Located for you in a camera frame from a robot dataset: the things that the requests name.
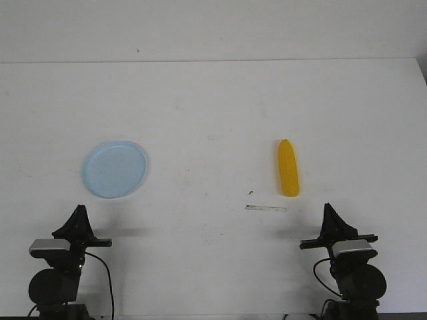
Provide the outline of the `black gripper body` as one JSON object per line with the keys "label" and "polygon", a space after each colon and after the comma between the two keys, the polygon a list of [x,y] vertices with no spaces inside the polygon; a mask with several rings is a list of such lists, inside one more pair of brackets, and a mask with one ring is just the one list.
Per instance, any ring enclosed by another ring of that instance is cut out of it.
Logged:
{"label": "black gripper body", "polygon": [[85,239],[76,239],[70,241],[70,252],[72,259],[77,267],[84,266],[85,252],[90,248],[109,248],[112,246],[112,239],[100,238],[95,236],[86,237]]}
{"label": "black gripper body", "polygon": [[355,239],[345,239],[345,240],[326,240],[326,241],[324,241],[321,238],[310,239],[310,240],[301,240],[300,249],[305,250],[305,249],[317,249],[317,248],[324,247],[328,250],[328,253],[333,257],[334,256],[332,253],[332,245],[333,244],[335,244],[339,241],[357,240],[357,239],[365,239],[371,245],[371,243],[376,242],[378,240],[378,237],[376,235],[373,235],[373,234],[368,234],[368,235],[357,236],[357,238],[355,238]]}

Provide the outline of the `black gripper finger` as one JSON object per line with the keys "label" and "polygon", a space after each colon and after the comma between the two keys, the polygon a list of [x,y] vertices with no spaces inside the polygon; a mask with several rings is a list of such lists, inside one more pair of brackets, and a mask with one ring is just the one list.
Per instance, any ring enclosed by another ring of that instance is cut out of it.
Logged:
{"label": "black gripper finger", "polygon": [[80,213],[82,205],[78,205],[70,218],[58,230],[52,232],[53,237],[73,237],[79,229]]}
{"label": "black gripper finger", "polygon": [[330,218],[332,239],[355,239],[359,236],[358,230],[348,225],[332,206],[330,206]]}
{"label": "black gripper finger", "polygon": [[332,230],[332,206],[329,203],[324,204],[323,210],[323,221],[322,227],[320,231],[319,238],[322,238],[324,241],[330,238],[331,230]]}
{"label": "black gripper finger", "polygon": [[96,236],[89,222],[89,217],[87,215],[87,209],[85,205],[80,205],[80,215],[81,215],[81,234],[84,236],[85,239],[96,239]]}

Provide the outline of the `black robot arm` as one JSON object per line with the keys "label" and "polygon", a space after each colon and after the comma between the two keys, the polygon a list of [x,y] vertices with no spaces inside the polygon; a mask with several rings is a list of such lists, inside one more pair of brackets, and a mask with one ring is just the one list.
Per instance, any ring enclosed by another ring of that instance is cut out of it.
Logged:
{"label": "black robot arm", "polygon": [[[347,224],[330,203],[324,205],[320,234],[315,239],[300,241],[300,249],[325,248],[328,257],[317,261],[312,272],[319,283],[339,299],[327,299],[314,319],[378,319],[379,299],[384,296],[387,283],[384,274],[369,260],[378,255],[371,244],[375,234],[359,234]],[[330,275],[338,289],[327,286],[318,276],[317,267],[330,264]]]}
{"label": "black robot arm", "polygon": [[81,273],[87,256],[98,260],[107,273],[111,300],[111,318],[115,318],[115,301],[111,271],[100,257],[87,252],[90,248],[108,248],[112,239],[95,236],[87,208],[78,204],[71,216],[48,239],[36,239],[29,247],[29,254],[43,259],[47,269],[36,273],[29,282],[28,295],[39,312],[39,319],[92,319],[87,306],[77,303]]}

